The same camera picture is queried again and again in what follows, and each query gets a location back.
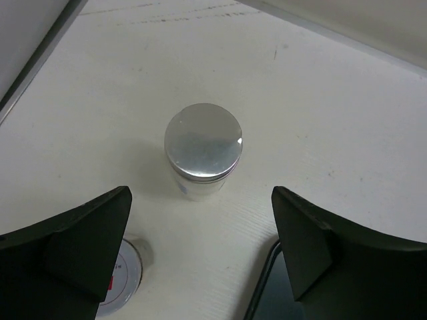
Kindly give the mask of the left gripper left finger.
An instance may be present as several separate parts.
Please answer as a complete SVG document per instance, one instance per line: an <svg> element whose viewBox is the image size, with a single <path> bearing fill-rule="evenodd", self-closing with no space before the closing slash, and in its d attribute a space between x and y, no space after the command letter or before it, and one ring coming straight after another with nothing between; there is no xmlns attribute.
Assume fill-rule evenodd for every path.
<svg viewBox="0 0 427 320"><path fill-rule="evenodd" d="M107 295L130 214L119 186L1 236L2 319L94 319Z"/></svg>

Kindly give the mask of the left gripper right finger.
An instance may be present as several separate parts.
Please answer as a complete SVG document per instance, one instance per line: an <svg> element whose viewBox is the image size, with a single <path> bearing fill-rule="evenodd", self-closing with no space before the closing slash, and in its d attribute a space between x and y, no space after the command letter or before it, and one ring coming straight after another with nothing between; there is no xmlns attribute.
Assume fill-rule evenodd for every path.
<svg viewBox="0 0 427 320"><path fill-rule="evenodd" d="M426 318L425 243L369 229L285 187L274 187L272 207L308 319Z"/></svg>

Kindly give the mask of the silver lid salt jar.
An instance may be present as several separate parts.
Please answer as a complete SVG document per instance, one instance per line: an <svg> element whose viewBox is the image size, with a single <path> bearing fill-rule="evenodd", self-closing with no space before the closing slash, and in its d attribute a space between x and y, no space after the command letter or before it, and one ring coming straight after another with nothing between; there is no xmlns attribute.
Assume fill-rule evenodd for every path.
<svg viewBox="0 0 427 320"><path fill-rule="evenodd" d="M168 123L164 151L180 191L199 201L218 192L236 168L243 151L242 128L223 107L193 104Z"/></svg>

